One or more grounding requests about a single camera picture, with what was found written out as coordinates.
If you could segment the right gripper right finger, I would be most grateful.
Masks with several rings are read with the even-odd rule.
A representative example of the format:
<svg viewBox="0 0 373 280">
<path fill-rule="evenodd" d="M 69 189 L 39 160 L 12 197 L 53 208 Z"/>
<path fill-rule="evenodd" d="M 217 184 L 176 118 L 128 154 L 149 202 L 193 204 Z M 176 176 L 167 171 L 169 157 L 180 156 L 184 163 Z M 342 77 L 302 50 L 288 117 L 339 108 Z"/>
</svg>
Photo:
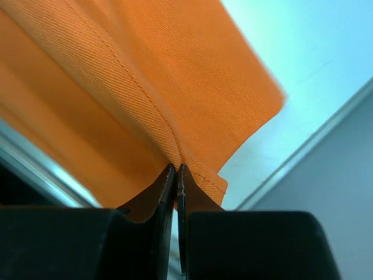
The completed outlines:
<svg viewBox="0 0 373 280">
<path fill-rule="evenodd" d="M 182 164 L 177 178 L 178 245 L 181 272 L 187 273 L 187 226 L 193 212 L 224 212 L 196 183 L 189 167 Z"/>
</svg>

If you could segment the orange trousers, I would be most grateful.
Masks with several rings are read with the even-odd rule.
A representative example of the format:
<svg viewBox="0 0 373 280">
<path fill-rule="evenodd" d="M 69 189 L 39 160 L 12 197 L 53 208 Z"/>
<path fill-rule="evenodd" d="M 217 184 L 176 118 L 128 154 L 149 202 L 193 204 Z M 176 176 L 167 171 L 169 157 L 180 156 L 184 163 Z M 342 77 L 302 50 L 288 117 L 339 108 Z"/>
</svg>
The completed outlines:
<svg viewBox="0 0 373 280">
<path fill-rule="evenodd" d="M 218 174 L 284 97 L 220 1 L 2 1 L 1 118 L 105 207 Z"/>
</svg>

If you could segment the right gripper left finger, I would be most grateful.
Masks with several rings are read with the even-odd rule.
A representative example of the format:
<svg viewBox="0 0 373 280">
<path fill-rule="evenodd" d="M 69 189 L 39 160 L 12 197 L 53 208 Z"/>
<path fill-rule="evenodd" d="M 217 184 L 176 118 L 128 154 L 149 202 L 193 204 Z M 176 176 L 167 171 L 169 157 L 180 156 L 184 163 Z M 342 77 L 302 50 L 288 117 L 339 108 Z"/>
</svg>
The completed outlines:
<svg viewBox="0 0 373 280">
<path fill-rule="evenodd" d="M 117 208 L 132 223 L 125 252 L 129 279 L 167 278 L 175 177 L 175 167 L 167 165 L 148 188 Z"/>
</svg>

